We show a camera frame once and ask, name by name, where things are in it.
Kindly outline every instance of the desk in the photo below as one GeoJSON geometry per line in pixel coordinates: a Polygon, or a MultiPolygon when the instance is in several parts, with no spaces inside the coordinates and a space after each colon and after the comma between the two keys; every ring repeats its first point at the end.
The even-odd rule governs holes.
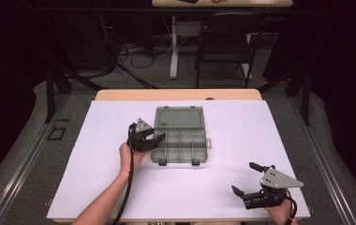
{"type": "MultiPolygon", "coordinates": [[[[248,162],[295,174],[274,120],[257,90],[102,90],[92,102],[72,150],[47,218],[68,222],[119,173],[118,147],[128,126],[140,117],[155,121],[157,106],[202,106],[207,138],[213,142],[206,163],[160,167],[146,156],[136,171],[122,222],[268,220],[263,209],[246,210],[231,185],[246,193],[260,190],[262,173],[248,162]]],[[[297,218],[309,218],[299,188],[291,195],[297,218]]],[[[115,218],[123,198],[111,218],[115,218]]]]}
{"type": "MultiPolygon", "coordinates": [[[[161,8],[285,8],[292,6],[292,0],[226,0],[219,4],[213,3],[211,0],[199,0],[196,4],[182,2],[179,0],[153,0],[154,7],[161,8]]],[[[172,56],[170,78],[176,79],[178,74],[178,49],[177,49],[177,21],[176,17],[172,16],[171,23],[172,35],[172,56]]],[[[248,71],[248,65],[242,65],[243,73],[248,71]]]]}

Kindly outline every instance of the white table surface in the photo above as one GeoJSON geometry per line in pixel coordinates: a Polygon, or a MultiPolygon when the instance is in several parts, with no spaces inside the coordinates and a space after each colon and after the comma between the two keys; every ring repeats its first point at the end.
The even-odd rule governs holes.
{"type": "MultiPolygon", "coordinates": [[[[250,169],[249,162],[275,165],[295,177],[263,100],[93,101],[47,218],[76,218],[118,174],[118,148],[127,139],[128,126],[139,117],[152,125],[159,106],[202,106],[213,146],[207,162],[198,167],[179,163],[161,167],[147,155],[134,174],[121,221],[268,219],[264,209],[246,210],[231,190],[231,185],[245,193],[261,189],[263,173],[250,169]]],[[[309,218],[301,190],[290,191],[298,203],[297,218],[309,218]]]]}

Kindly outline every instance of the gray carpet floor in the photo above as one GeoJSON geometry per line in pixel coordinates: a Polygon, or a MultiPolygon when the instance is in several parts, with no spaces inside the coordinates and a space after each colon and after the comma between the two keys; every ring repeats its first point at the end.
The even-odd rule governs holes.
{"type": "MultiPolygon", "coordinates": [[[[261,43],[249,88],[259,87],[265,82],[260,75],[267,63],[274,39],[266,37],[262,39],[261,43]]],[[[129,56],[124,65],[159,88],[194,88],[195,54],[196,48],[190,44],[183,44],[180,47],[178,78],[176,80],[169,78],[171,58],[168,55],[155,58],[150,67],[138,68],[134,66],[148,65],[152,62],[152,58],[149,55],[136,54],[132,61],[132,56],[129,56]]],[[[203,71],[203,74],[215,76],[222,72],[232,74],[231,76],[240,76],[240,71],[229,66],[225,67],[225,65],[203,71]]],[[[132,77],[119,69],[92,81],[111,89],[143,88],[132,77]]],[[[96,94],[79,82],[72,80],[71,84],[74,87],[71,95],[62,96],[56,93],[57,99],[59,99],[59,110],[48,125],[44,124],[47,113],[45,83],[41,83],[35,88],[37,105],[19,139],[0,166],[0,203],[7,203],[7,205],[0,204],[0,224],[55,224],[55,222],[46,219],[49,210],[46,202],[53,198],[58,188],[90,102],[96,94]],[[53,127],[67,129],[63,140],[47,141],[50,128],[53,127]],[[37,153],[31,155],[33,149],[37,149],[37,153]],[[29,156],[33,163],[27,165],[24,162],[28,161],[29,156]],[[25,166],[26,173],[19,173],[18,171],[25,166]],[[21,178],[19,183],[21,185],[12,182],[12,179],[16,177],[21,178]],[[10,187],[16,188],[12,195],[9,195],[8,192],[10,187]]],[[[201,87],[240,88],[240,85],[242,84],[237,81],[232,83],[207,81],[203,82],[201,87]]],[[[305,183],[303,194],[308,206],[312,207],[313,213],[311,218],[302,220],[301,224],[356,224],[356,182],[334,149],[322,100],[312,94],[310,101],[312,127],[304,128],[303,121],[298,117],[297,98],[286,98],[283,94],[286,86],[286,83],[281,83],[262,94],[262,97],[270,106],[296,176],[305,183]],[[320,172],[321,169],[313,151],[314,144],[309,139],[309,130],[322,150],[333,177],[339,184],[340,193],[345,200],[344,204],[350,209],[355,222],[347,223],[345,216],[339,211],[340,205],[337,205],[334,200],[334,192],[329,187],[325,176],[320,172]]]]}

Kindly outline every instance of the black chair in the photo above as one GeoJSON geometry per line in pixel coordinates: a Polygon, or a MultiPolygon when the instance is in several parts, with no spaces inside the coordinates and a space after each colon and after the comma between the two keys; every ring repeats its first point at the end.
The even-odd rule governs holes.
{"type": "Polygon", "coordinates": [[[246,76],[244,74],[244,88],[247,88],[258,39],[265,27],[266,20],[254,13],[217,12],[206,17],[200,25],[196,88],[199,88],[200,62],[238,64],[237,68],[248,64],[246,76]],[[255,35],[249,43],[247,34],[255,35]]]}

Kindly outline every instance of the human arm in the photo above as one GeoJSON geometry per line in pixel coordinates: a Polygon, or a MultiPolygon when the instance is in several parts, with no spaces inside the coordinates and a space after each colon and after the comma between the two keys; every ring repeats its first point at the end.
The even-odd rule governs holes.
{"type": "MultiPolygon", "coordinates": [[[[128,182],[131,153],[129,146],[122,143],[120,151],[120,172],[113,182],[96,197],[76,218],[73,224],[106,224],[128,182]]],[[[134,171],[148,152],[134,152],[134,171]]]]}
{"type": "MultiPolygon", "coordinates": [[[[285,225],[287,219],[289,219],[290,210],[291,210],[291,201],[285,199],[280,205],[275,207],[265,207],[265,210],[269,213],[269,215],[277,225],[285,225]]],[[[294,219],[291,225],[299,225],[299,223],[297,220],[294,219]]]]}

